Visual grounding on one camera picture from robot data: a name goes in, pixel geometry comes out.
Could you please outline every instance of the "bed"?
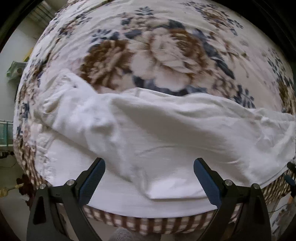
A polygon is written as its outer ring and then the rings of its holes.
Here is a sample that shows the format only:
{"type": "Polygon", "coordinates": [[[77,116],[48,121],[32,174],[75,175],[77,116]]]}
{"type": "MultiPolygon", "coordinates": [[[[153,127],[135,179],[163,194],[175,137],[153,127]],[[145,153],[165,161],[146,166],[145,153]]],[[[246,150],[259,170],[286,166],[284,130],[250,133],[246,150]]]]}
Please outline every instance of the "bed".
{"type": "MultiPolygon", "coordinates": [[[[51,183],[46,172],[36,169],[34,106],[42,77],[62,69],[98,93],[135,87],[172,96],[203,93],[248,109],[295,115],[293,75],[283,53],[230,9],[205,0],[68,1],[38,40],[17,94],[14,150],[35,187],[51,183]]],[[[46,167],[46,157],[42,161],[46,167]]],[[[292,175],[285,171],[263,188],[267,204],[289,191],[285,174],[292,175]]],[[[84,211],[89,218],[142,234],[203,229],[214,213],[141,218],[91,206],[84,211]]]]}

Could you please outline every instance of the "blue gripper pad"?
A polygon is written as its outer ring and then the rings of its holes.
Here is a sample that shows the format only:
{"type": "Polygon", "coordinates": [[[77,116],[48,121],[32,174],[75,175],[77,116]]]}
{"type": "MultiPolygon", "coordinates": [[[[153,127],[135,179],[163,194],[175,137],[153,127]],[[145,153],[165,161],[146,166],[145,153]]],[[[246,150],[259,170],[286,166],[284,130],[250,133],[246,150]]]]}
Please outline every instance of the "blue gripper pad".
{"type": "Polygon", "coordinates": [[[85,182],[82,184],[79,190],[79,199],[78,203],[80,206],[86,205],[91,200],[91,197],[96,190],[100,180],[102,179],[105,173],[106,165],[103,159],[95,165],[92,171],[89,173],[85,182]]]}
{"type": "Polygon", "coordinates": [[[285,181],[292,187],[296,186],[295,181],[289,175],[285,175],[285,181]]]}
{"type": "Polygon", "coordinates": [[[198,159],[194,161],[193,170],[210,203],[219,208],[222,204],[220,189],[198,159]]]}

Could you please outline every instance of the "yellow object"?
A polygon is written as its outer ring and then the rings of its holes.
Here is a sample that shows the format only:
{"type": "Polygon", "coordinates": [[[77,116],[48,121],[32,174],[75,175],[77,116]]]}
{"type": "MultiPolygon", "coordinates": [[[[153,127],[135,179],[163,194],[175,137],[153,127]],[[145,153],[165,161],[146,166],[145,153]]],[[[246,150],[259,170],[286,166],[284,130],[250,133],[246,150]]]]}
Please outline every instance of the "yellow object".
{"type": "Polygon", "coordinates": [[[22,186],[23,186],[24,184],[22,183],[22,184],[17,184],[17,185],[15,185],[13,188],[2,188],[2,189],[0,189],[0,198],[2,198],[2,197],[7,197],[8,196],[8,192],[10,191],[10,190],[13,190],[13,189],[19,189],[19,188],[21,188],[22,186]]]}
{"type": "Polygon", "coordinates": [[[27,62],[31,56],[31,53],[33,52],[34,48],[31,48],[30,51],[26,54],[26,56],[24,57],[24,62],[27,62]]]}

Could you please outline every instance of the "white wall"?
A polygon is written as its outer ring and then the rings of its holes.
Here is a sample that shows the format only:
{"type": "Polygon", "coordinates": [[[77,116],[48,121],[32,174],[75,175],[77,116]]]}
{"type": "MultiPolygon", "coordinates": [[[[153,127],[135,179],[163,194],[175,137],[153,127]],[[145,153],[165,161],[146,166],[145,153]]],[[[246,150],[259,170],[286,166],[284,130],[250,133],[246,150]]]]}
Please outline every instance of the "white wall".
{"type": "Polygon", "coordinates": [[[13,121],[14,98],[18,83],[8,82],[6,72],[13,61],[22,62],[43,30],[25,19],[14,31],[0,53],[0,119],[13,121]]]}
{"type": "Polygon", "coordinates": [[[54,10],[60,10],[68,0],[45,0],[54,10]]]}

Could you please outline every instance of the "white cloth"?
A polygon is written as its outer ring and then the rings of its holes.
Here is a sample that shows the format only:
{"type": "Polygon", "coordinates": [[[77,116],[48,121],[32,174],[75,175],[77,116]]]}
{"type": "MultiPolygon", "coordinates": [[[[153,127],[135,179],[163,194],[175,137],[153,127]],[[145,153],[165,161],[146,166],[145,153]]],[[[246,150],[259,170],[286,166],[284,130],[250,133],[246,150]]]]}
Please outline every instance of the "white cloth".
{"type": "Polygon", "coordinates": [[[34,116],[52,130],[37,138],[36,170],[45,177],[51,170],[48,180],[62,185],[102,157],[107,171],[90,205],[111,213],[163,218],[213,210],[193,172],[196,158],[236,185],[263,188],[295,153],[290,114],[203,93],[97,94],[69,70],[42,89],[34,116]],[[53,136],[47,145],[43,135],[53,136]]]}

